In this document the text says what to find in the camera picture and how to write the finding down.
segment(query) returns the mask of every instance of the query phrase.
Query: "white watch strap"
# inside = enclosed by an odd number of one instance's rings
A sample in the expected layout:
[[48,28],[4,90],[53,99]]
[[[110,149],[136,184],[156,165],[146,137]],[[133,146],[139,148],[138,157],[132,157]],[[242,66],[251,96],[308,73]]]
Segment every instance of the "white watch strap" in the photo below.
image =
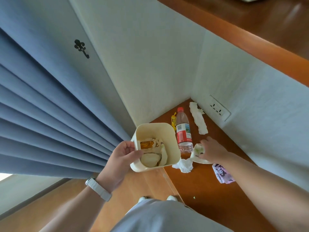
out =
[[106,202],[109,201],[109,199],[112,197],[112,195],[108,193],[102,186],[100,186],[93,178],[89,178],[86,181],[86,185],[90,186]]

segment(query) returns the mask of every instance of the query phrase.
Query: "white shoe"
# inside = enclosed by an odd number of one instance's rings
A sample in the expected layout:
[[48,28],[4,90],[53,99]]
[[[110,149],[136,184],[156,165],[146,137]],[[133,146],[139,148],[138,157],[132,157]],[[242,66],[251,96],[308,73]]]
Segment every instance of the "white shoe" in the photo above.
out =
[[166,200],[178,201],[177,198],[173,195],[168,196]]
[[143,197],[140,197],[139,200],[138,200],[138,203],[142,202],[143,200],[147,199],[147,197],[143,196]]

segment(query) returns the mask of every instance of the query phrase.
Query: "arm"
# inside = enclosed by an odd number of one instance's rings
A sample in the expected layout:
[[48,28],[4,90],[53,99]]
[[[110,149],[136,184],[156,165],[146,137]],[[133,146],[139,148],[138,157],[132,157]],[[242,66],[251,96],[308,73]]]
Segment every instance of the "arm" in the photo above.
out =
[[228,152],[211,137],[201,143],[205,153],[200,158],[224,166],[279,231],[309,231],[309,192]]
[[[142,154],[142,151],[134,150],[133,142],[121,142],[95,180],[111,193],[122,183],[130,164]],[[104,203],[105,201],[87,186],[41,232],[89,231]]]

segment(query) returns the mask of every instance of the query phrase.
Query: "person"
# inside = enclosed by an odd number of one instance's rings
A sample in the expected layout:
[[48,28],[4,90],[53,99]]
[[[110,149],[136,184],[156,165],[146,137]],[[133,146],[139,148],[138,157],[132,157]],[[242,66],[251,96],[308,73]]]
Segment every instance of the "person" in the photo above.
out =
[[[224,166],[276,229],[309,231],[309,192],[228,152],[211,137],[201,143],[205,153],[200,155],[200,158]],[[106,191],[113,192],[123,181],[130,164],[142,154],[141,150],[134,150],[133,142],[121,142],[95,180]],[[104,203],[105,201],[87,186],[41,231],[89,231]],[[183,203],[141,198],[112,231],[231,230],[198,214]]]

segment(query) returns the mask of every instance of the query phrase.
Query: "bottle label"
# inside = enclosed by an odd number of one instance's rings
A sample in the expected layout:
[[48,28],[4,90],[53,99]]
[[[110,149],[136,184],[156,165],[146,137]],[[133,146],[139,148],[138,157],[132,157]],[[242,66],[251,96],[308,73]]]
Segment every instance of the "bottle label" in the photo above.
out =
[[181,142],[192,142],[190,126],[187,123],[178,124],[177,129],[177,141]]

